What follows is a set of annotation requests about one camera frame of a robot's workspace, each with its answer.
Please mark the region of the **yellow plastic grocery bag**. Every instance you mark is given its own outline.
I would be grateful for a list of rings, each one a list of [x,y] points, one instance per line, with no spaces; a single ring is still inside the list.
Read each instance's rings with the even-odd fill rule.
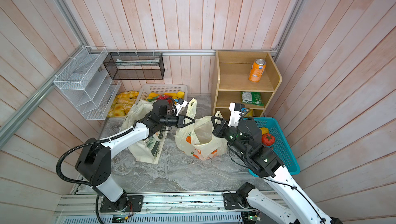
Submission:
[[[195,123],[176,131],[175,142],[179,150],[200,160],[209,160],[227,152],[227,141],[213,135],[211,116],[195,120]]]

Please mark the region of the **cream canvas tote bag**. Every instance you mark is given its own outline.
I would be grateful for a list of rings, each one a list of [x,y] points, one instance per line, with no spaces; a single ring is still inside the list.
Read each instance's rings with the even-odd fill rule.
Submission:
[[[155,134],[149,135],[149,129],[139,122],[152,109],[152,102],[140,100],[132,106],[120,130],[134,128],[134,131],[126,135],[126,141],[134,142],[128,150],[137,162],[158,164],[168,132],[162,127]]]

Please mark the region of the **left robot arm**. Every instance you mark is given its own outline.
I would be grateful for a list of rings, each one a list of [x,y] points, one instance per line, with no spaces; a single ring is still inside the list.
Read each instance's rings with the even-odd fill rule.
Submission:
[[[91,138],[84,144],[78,145],[65,152],[58,160],[56,173],[58,177],[73,184],[83,184],[91,187],[95,192],[108,200],[117,211],[126,208],[128,196],[126,191],[114,180],[111,174],[112,159],[127,147],[144,140],[166,127],[184,128],[195,122],[193,118],[187,123],[188,117],[180,114],[187,101],[172,98],[157,100],[153,108],[142,119],[134,122],[128,129],[104,139]],[[64,159],[74,151],[81,149],[75,169],[84,180],[74,180],[65,176],[61,171]]]

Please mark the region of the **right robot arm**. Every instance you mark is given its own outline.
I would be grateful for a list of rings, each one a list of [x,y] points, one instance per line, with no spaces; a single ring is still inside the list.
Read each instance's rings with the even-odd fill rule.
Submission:
[[[287,204],[282,206],[245,183],[237,195],[242,206],[259,210],[278,224],[340,224],[324,213],[300,188],[279,156],[262,143],[262,131],[251,118],[230,124],[211,117],[213,135],[224,138],[229,148],[253,174],[266,181]]]

